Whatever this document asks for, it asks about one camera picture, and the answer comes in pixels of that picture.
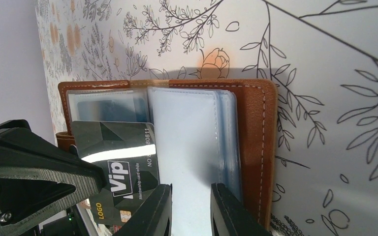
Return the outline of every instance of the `metal screw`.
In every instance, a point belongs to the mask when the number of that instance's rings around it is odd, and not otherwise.
[[[8,220],[10,220],[12,217],[12,214],[8,211],[7,213],[4,213],[0,216],[0,222],[6,223]]]

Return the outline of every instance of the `brown leather card holder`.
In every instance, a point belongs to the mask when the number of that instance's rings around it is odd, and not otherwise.
[[[237,116],[243,204],[265,228],[270,225],[276,141],[277,88],[263,79],[135,80],[61,82],[59,92],[67,131],[57,133],[58,146],[68,151],[74,144],[67,93],[71,90],[145,87],[224,89],[237,97]]]

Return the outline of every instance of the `white stitching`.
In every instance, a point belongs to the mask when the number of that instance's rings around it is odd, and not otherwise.
[[[183,87],[217,87],[212,85],[169,85],[169,86],[183,86]],[[265,111],[266,111],[266,94],[264,93],[264,89],[258,86],[250,86],[250,85],[220,85],[218,87],[252,87],[261,89],[261,92],[263,93],[263,137],[262,137],[262,145],[261,145],[261,170],[260,170],[260,195],[258,200],[258,221],[260,221],[260,215],[261,215],[261,192],[263,189],[263,158],[264,158],[264,118],[265,118]]]

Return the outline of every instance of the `floral wallpaper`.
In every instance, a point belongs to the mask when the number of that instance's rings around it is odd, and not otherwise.
[[[61,81],[265,78],[279,88],[272,234],[378,235],[378,0],[35,0]]]

